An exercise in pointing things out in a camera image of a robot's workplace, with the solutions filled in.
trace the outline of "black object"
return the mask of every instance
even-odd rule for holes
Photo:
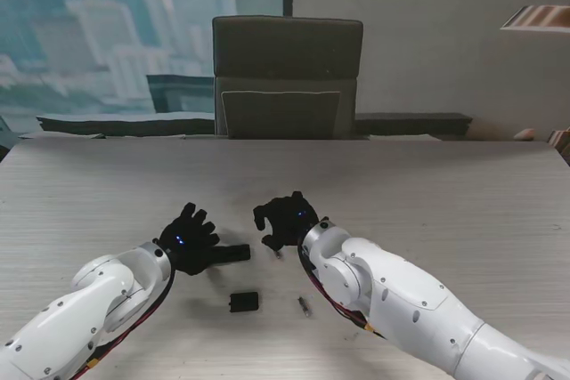
[[[359,113],[357,135],[458,135],[469,129],[472,117],[460,113]]]
[[[256,311],[259,309],[259,294],[252,293],[235,293],[230,295],[230,312],[238,311]]]
[[[272,227],[272,234],[265,235],[262,242],[273,251],[284,246],[296,246],[313,226],[319,222],[314,208],[303,197],[300,191],[291,196],[275,198],[265,205],[253,210],[254,221],[258,230],[265,229],[265,218]]]
[[[157,240],[178,271],[197,275],[216,264],[246,261],[251,258],[249,245],[216,247],[220,238],[214,233],[216,226],[206,222],[206,211],[189,203],[180,216],[175,218]]]

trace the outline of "robotic hand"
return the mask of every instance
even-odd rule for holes
[[[368,239],[353,238],[303,195],[254,210],[271,249],[297,245],[307,275],[343,317],[457,380],[570,380],[570,361],[526,349],[474,315],[439,280]]]
[[[87,263],[72,293],[49,303],[0,348],[2,380],[76,380],[141,325],[166,298],[175,271],[248,260],[249,246],[216,247],[216,226],[188,204],[160,235]]]

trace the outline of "small metal part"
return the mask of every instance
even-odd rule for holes
[[[303,309],[303,313],[305,314],[305,316],[309,318],[311,316],[311,310],[309,309],[309,306],[307,305],[305,299],[303,297],[299,297],[297,301],[299,302],[299,306],[301,306],[301,309]]]

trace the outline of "desk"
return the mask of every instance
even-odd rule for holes
[[[278,260],[259,243],[252,208],[297,189],[502,332],[570,356],[570,171],[527,142],[25,141],[0,164],[0,336],[67,294],[84,262],[157,237],[194,201],[252,260],[179,274],[86,379],[448,378],[341,319],[294,249]],[[229,294],[248,290],[260,311],[229,313]]]

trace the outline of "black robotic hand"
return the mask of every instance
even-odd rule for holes
[[[206,222],[206,211],[196,214],[193,203],[186,204],[160,234],[157,244],[164,249],[174,268],[189,275],[197,275],[214,264],[249,260],[249,245],[216,247],[220,238],[214,233],[216,226]]]
[[[262,242],[273,251],[279,251],[286,245],[296,246],[319,222],[317,213],[300,191],[256,207],[253,216],[258,230],[265,229],[265,218],[271,224],[272,234],[266,235]]]

